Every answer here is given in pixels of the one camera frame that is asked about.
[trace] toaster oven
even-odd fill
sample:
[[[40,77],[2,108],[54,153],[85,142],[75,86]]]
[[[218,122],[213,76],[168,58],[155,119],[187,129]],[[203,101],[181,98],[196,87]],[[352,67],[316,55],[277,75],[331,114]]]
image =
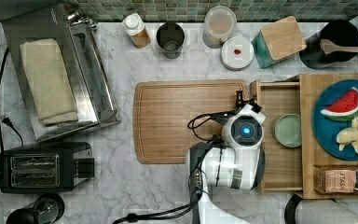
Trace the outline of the toaster oven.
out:
[[[95,23],[84,18],[71,21],[71,13],[66,4],[58,4],[2,21],[21,94],[39,143],[120,122],[115,97],[93,36]],[[77,120],[46,125],[38,117],[21,60],[21,45],[43,39],[55,40],[60,48],[76,102]]]

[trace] teal container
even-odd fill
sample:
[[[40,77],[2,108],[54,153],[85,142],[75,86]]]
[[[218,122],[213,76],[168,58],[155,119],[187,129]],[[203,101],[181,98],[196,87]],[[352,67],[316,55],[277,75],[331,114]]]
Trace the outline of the teal container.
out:
[[[306,47],[304,37],[293,16],[263,27],[252,40],[260,68],[288,59]]]
[[[258,32],[257,36],[252,40],[252,45],[255,49],[255,57],[257,58],[258,65],[260,68],[267,68],[272,66],[275,63],[286,60],[287,58],[274,61],[269,54],[269,49],[267,48],[266,41],[264,40],[263,34]]]

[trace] wooden cutting board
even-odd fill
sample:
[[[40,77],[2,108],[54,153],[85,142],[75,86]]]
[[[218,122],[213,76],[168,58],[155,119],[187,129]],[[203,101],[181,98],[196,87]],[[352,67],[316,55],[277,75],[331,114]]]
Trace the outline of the wooden cutting board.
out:
[[[144,82],[136,86],[133,135],[140,163],[184,163],[187,151],[200,142],[187,124],[203,113],[235,109],[236,91],[249,99],[243,80]],[[202,137],[220,134],[208,121],[197,129]]]

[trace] marble countertop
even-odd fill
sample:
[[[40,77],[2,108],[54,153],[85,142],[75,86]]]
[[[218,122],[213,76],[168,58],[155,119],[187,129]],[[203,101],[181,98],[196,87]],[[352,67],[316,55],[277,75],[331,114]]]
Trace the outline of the marble countertop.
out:
[[[239,78],[251,83],[284,80],[299,73],[358,72],[358,60],[336,63],[328,69],[312,70],[299,59],[289,60],[260,69],[256,59],[240,71],[227,70],[219,58],[220,49],[209,49],[202,42],[201,23],[180,23],[186,33],[183,53],[169,60],[158,53],[155,34],[159,23],[148,23],[146,28],[152,44],[137,49],[125,33],[121,23],[99,23],[95,33],[98,48],[116,97],[122,121],[93,133],[85,133],[65,141],[86,141],[91,144],[96,161],[96,177],[86,185],[60,194],[65,201],[65,213],[57,222],[107,224],[126,216],[169,210],[188,203],[186,168],[184,164],[150,164],[137,161],[132,135],[132,103],[139,82],[169,80],[203,80]],[[266,23],[238,23],[234,35],[253,39]],[[325,23],[300,23],[307,38],[321,30]],[[6,48],[1,29],[0,62]],[[24,138],[24,144],[34,142],[31,121],[28,118],[11,58],[8,57],[3,87],[0,92],[2,116],[10,117]],[[9,128],[3,127],[5,148],[18,147],[20,140]],[[283,210],[292,193],[261,195],[256,190],[244,192],[235,189],[213,189],[217,206],[253,224],[282,224]],[[0,193],[0,224],[8,215],[34,201],[38,195]],[[339,200],[358,213],[358,200]],[[164,223],[191,223],[191,213]],[[138,223],[162,223],[158,221]]]

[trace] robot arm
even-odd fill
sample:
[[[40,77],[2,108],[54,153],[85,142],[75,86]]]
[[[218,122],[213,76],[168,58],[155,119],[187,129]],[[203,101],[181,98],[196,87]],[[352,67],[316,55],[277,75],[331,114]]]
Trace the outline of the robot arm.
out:
[[[255,186],[258,175],[264,171],[264,154],[260,149],[264,119],[263,114],[246,105],[224,124],[222,137],[226,146],[198,143],[189,150],[186,158],[188,168],[194,169],[202,160],[201,171],[195,171],[199,183],[192,181],[190,187],[190,192],[197,185],[203,191],[198,208],[193,210],[193,224],[248,223],[215,206],[209,198],[208,186],[248,190]]]

